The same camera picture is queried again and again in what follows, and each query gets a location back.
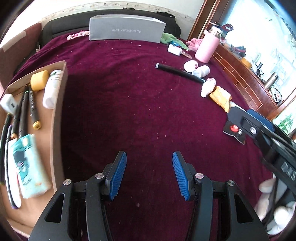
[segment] gray box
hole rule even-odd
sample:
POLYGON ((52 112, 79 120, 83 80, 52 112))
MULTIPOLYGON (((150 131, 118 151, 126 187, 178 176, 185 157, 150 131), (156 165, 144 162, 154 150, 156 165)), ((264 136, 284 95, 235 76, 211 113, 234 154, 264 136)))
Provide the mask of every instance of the gray box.
POLYGON ((166 23, 151 17, 106 14, 89 19, 89 40, 132 39, 159 43, 166 23))

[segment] green cloth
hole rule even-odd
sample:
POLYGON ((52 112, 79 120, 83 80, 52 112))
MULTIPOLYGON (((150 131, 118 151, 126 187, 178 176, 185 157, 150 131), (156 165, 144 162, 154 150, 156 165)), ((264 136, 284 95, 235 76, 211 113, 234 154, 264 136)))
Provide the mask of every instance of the green cloth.
POLYGON ((163 33, 160 39, 160 42, 163 44, 168 44, 171 41, 174 41, 175 43, 179 44, 183 49, 188 49, 187 45, 183 43, 181 40, 177 39, 174 35, 163 33))

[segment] red label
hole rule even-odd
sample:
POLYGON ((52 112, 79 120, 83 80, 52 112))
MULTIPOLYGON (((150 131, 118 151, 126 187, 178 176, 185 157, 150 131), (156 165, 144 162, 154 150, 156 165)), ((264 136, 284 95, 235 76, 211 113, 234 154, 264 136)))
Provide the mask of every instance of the red label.
POLYGON ((238 131, 239 131, 239 128, 238 128, 236 125, 232 125, 232 126, 230 126, 230 129, 231 129, 233 132, 238 132, 238 131))

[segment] white plastic bottle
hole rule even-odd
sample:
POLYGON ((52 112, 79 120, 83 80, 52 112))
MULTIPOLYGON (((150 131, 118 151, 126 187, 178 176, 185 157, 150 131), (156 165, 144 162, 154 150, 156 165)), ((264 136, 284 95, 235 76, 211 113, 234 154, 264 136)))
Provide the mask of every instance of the white plastic bottle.
POLYGON ((192 73, 195 69, 197 69, 197 67, 198 62, 195 60, 189 60, 184 64, 184 69, 189 73, 192 73))
POLYGON ((51 72, 48 81, 45 86, 44 96, 42 104, 47 109, 54 109, 56 101, 57 101, 57 94, 58 94, 58 86, 61 81, 63 71, 56 69, 51 72))
POLYGON ((216 86, 216 80, 214 78, 208 78, 202 85, 202 91, 200 96, 205 98, 208 94, 211 94, 216 86))
POLYGON ((193 75, 199 78, 203 78, 210 73, 210 68, 207 65, 203 65, 198 67, 196 70, 192 72, 193 75))

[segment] black clamp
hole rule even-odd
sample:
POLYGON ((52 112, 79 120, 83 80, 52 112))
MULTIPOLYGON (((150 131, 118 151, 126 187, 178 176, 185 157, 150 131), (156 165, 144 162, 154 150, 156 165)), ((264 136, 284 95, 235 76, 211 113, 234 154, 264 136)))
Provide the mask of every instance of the black clamp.
POLYGON ((89 241, 113 240, 103 201, 112 201, 118 194, 125 167, 126 153, 120 151, 113 163, 87 181, 66 179, 39 217, 29 241, 81 240, 80 215, 86 217, 89 241))
POLYGON ((173 154, 173 167, 181 195, 195 203, 186 241, 210 240, 213 199, 219 199, 217 240, 269 240, 256 212, 234 181, 211 181, 187 164, 179 151, 173 154))

